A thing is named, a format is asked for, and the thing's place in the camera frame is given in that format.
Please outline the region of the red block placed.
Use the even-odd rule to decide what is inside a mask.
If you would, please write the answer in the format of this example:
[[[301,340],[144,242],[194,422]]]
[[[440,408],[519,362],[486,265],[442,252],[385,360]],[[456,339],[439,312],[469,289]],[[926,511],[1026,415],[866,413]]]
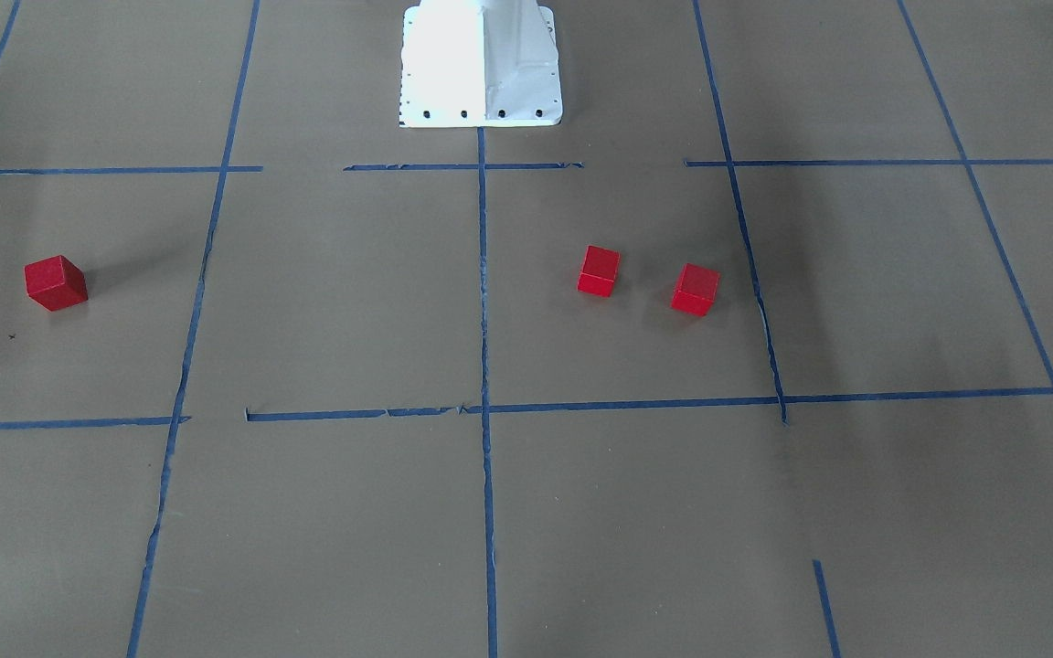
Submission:
[[[620,261],[622,254],[617,250],[588,245],[577,279],[577,291],[611,297],[617,284]]]
[[[27,296],[48,312],[74,307],[90,300],[85,274],[63,255],[24,267]]]

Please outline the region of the red block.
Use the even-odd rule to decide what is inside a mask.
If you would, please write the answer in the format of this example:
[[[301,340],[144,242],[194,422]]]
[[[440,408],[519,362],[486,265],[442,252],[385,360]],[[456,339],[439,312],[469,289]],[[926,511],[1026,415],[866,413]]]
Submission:
[[[706,317],[718,299],[719,271],[686,263],[676,280],[670,308],[696,317]]]

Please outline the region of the brown paper table cover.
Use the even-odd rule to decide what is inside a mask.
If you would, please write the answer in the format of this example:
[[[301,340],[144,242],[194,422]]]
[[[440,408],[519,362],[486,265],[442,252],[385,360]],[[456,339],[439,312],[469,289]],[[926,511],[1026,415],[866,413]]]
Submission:
[[[1053,1],[552,8],[0,1],[0,657],[1053,657]]]

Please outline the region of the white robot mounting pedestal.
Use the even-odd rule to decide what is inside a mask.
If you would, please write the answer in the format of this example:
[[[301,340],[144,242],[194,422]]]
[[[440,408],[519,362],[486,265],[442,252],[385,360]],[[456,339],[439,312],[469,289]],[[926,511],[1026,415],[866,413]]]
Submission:
[[[402,17],[398,125],[529,128],[564,115],[555,14],[537,1],[420,1]]]

